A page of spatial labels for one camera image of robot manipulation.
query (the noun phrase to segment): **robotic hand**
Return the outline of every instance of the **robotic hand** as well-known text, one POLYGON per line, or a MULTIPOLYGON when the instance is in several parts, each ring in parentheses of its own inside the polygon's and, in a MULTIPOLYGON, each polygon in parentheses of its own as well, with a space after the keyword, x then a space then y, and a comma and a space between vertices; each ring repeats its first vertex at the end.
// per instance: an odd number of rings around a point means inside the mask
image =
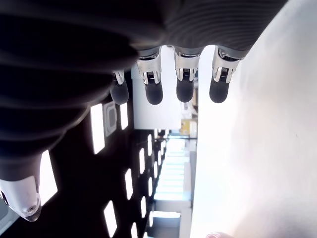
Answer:
POLYGON ((135 61, 148 101, 159 104, 162 45, 174 46, 182 102, 192 98, 203 48, 216 45, 210 97, 223 102, 239 61, 286 2, 0 1, 5 22, 0 25, 0 196, 21 217, 35 221, 41 212, 42 153, 109 91, 117 104, 125 103, 123 70, 135 61))

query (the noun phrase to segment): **white surface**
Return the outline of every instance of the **white surface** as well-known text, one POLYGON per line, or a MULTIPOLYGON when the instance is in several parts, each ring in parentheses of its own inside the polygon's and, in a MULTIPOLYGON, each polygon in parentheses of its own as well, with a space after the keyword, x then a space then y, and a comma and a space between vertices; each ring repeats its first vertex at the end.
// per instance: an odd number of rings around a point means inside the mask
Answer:
POLYGON ((190 237, 190 227, 192 223, 192 209, 190 207, 182 209, 179 225, 179 238, 190 237))
POLYGON ((192 238, 317 234, 317 1, 291 0, 209 98, 213 46, 199 71, 192 238))
POLYGON ((141 215, 142 215, 142 218, 145 218, 146 213, 147 213, 147 205, 146 205, 145 197, 143 196, 142 199, 141 199, 141 215))
POLYGON ((105 147, 104 117, 102 104, 92 106, 90 109, 90 116, 93 134, 94 154, 97 154, 105 147))
POLYGON ((158 105, 148 102, 144 83, 136 65, 131 69, 135 129, 180 129, 181 106, 176 96, 177 77, 173 48, 162 47, 161 66, 163 100, 158 105))
POLYGON ((140 162, 140 174, 143 174, 145 169, 145 158, 144 158, 144 149, 142 148, 139 152, 139 162, 140 162))
POLYGON ((127 104, 120 105, 120 117, 121 117, 121 129, 124 130, 129 122, 128 122, 128 108, 127 104))
POLYGON ((130 200, 132 194, 133 194, 133 186, 132 186, 132 175, 131 175, 131 169, 128 169, 125 173, 125 187, 127 190, 127 199, 130 200))
POLYGON ((109 232, 110 238, 113 237, 115 231, 117 230, 117 222, 115 220, 115 214, 113 209, 113 202, 110 201, 106 208, 104 209, 104 215, 106 219, 106 225, 109 232))
POLYGON ((131 237, 132 238, 138 238, 137 225, 136 225, 135 222, 132 224, 131 237))
POLYGON ((40 186, 39 193, 41 197, 41 205, 43 206, 55 193, 57 193, 57 186, 52 169, 49 151, 42 154, 40 166, 40 186))

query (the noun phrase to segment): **rectangular ceiling light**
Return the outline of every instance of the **rectangular ceiling light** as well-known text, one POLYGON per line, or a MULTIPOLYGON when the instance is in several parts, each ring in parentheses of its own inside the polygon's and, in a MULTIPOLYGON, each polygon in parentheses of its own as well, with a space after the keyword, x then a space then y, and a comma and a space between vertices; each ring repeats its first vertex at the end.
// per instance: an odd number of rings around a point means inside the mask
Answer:
POLYGON ((90 109, 91 128, 93 134, 94 154, 97 154, 105 147, 103 106, 97 104, 90 109))
POLYGON ((147 205, 146 205, 145 197, 143 196, 142 199, 141 199, 141 215, 142 215, 142 218, 145 218, 146 213, 147 213, 147 205))
POLYGON ((138 238, 137 225, 135 224, 135 222, 132 224, 131 237, 138 238))
POLYGON ((160 178, 165 180, 184 180, 184 175, 169 175, 164 174, 160 175, 160 178))
POLYGON ((49 151, 42 154, 40 166, 40 187, 39 193, 41 196, 41 205, 43 206, 55 193, 57 186, 53 173, 49 151))
POLYGON ((184 180, 159 179, 158 186, 183 186, 184 180))
POLYGON ((149 225, 150 225, 150 227, 153 226, 153 211, 151 211, 149 214, 149 225))
POLYGON ((167 201, 182 201, 183 194, 171 194, 171 193, 156 193, 154 195, 154 200, 167 200, 167 201))
POLYGON ((143 174, 145 169, 145 158, 144 158, 144 149, 142 148, 139 152, 139 161, 140 161, 140 174, 143 174))
POLYGON ((158 163, 154 162, 154 178, 158 177, 158 163))
POLYGON ((164 144, 163 144, 163 142, 160 144, 160 154, 161 155, 164 154, 164 144))
POLYGON ((127 103, 120 105, 121 129, 124 130, 128 126, 128 108, 127 103))
POLYGON ((153 184, 152 184, 152 177, 149 178, 149 197, 152 196, 153 192, 153 184))
POLYGON ((154 129, 154 139, 156 139, 158 137, 158 129, 154 129))
POLYGON ((164 138, 167 138, 168 134, 169 134, 169 130, 165 130, 164 138))
POLYGON ((180 218, 180 213, 179 212, 153 211, 153 217, 157 217, 157 218, 180 218))
POLYGON ((156 192, 158 193, 181 193, 184 191, 182 186, 158 186, 156 192))
POLYGON ((127 170, 124 177, 125 177, 125 187, 127 189, 127 199, 130 200, 133 194, 131 169, 127 170))
POLYGON ((115 220, 115 214, 113 209, 113 202, 110 201, 106 208, 104 209, 104 215, 106 219, 106 226, 108 229, 108 233, 110 238, 113 237, 115 231, 117 230, 117 222, 115 220))
POLYGON ((148 136, 148 156, 152 155, 152 135, 148 136))
POLYGON ((161 160, 161 153, 160 151, 158 151, 158 166, 160 166, 162 163, 162 160, 161 160))
POLYGON ((161 174, 166 174, 166 175, 183 175, 184 170, 168 170, 166 168, 162 169, 161 174))

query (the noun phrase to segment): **ribbed rubber cover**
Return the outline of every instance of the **ribbed rubber cover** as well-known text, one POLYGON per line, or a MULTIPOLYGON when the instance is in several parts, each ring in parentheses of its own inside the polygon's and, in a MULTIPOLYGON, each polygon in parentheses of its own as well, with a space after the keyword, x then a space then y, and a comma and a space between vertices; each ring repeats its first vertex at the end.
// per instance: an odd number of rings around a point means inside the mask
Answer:
POLYGON ((168 21, 168 44, 249 50, 286 0, 186 0, 168 21))

